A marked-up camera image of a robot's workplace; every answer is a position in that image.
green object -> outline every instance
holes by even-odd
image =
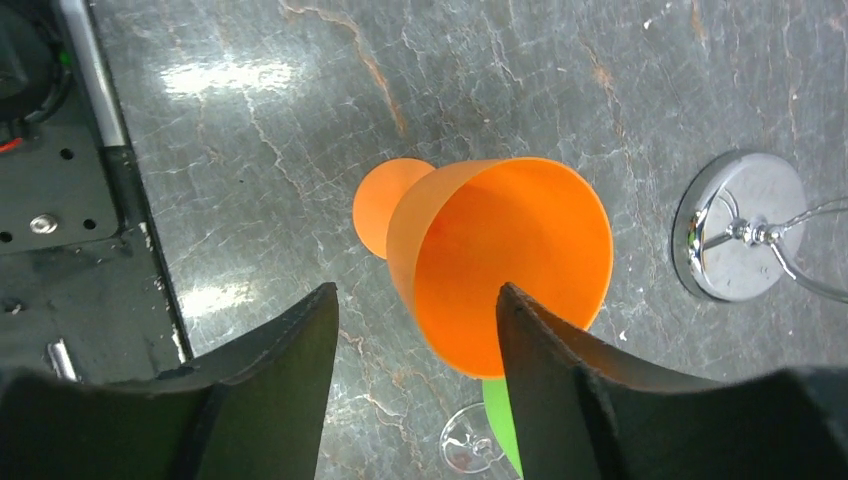
[[[506,458],[515,467],[521,478],[521,458],[518,456],[518,440],[515,438],[515,424],[512,423],[512,407],[509,405],[509,393],[506,389],[506,379],[483,380],[483,405],[489,425],[495,432],[495,438],[506,454]]]

clear glass base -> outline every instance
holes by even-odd
[[[469,405],[448,420],[439,448],[445,463],[459,473],[486,471],[504,455],[482,403]]]

gray marble table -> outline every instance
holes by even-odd
[[[353,232],[358,182],[392,157],[576,168],[615,235],[591,331],[629,352],[722,380],[848,360],[845,306],[786,279],[708,303],[669,258],[686,186],[731,148],[784,156],[811,201],[848,190],[844,3],[302,1],[94,11],[193,351],[339,285],[318,478],[455,478],[437,438],[480,398]],[[811,224],[802,246],[805,268],[842,284],[845,225]]]

bolt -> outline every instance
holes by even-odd
[[[57,228],[59,228],[59,222],[46,213],[33,218],[29,222],[29,229],[36,235],[47,235],[48,233],[55,232]]]

white speck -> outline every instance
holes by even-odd
[[[185,363],[185,352],[183,351],[183,343],[180,341],[180,332],[177,330],[176,325],[171,325],[171,328],[173,328],[174,332],[171,335],[171,341],[177,346],[177,357],[179,357],[180,363]]]
[[[147,222],[141,222],[138,224],[138,228],[141,229],[141,233],[144,234],[144,245],[151,252],[153,251],[153,239],[150,238],[150,233],[147,231]]]

